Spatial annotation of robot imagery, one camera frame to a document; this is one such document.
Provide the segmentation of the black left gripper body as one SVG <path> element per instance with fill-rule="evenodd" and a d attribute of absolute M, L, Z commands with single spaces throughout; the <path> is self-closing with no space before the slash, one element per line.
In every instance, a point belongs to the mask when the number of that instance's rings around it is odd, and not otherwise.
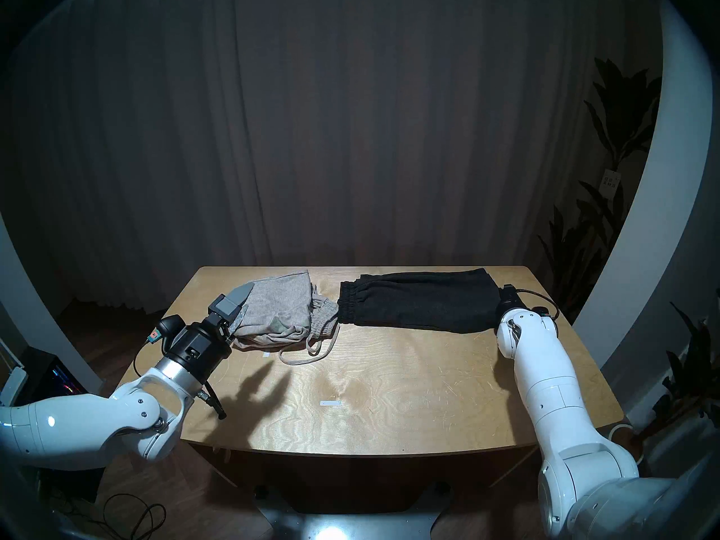
<path fill-rule="evenodd" d="M 181 316 L 166 317 L 166 358 L 179 364 L 198 382 L 205 383 L 220 362 L 230 356 L 228 320 L 208 315 L 186 324 Z"/>

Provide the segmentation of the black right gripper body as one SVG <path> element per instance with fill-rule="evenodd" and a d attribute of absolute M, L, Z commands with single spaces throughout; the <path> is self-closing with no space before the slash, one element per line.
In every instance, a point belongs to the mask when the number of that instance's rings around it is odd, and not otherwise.
<path fill-rule="evenodd" d="M 502 288 L 498 289 L 498 293 L 499 303 L 496 308 L 496 317 L 503 317 L 511 310 L 528 309 L 520 298 L 520 292 L 512 284 L 504 284 Z"/>

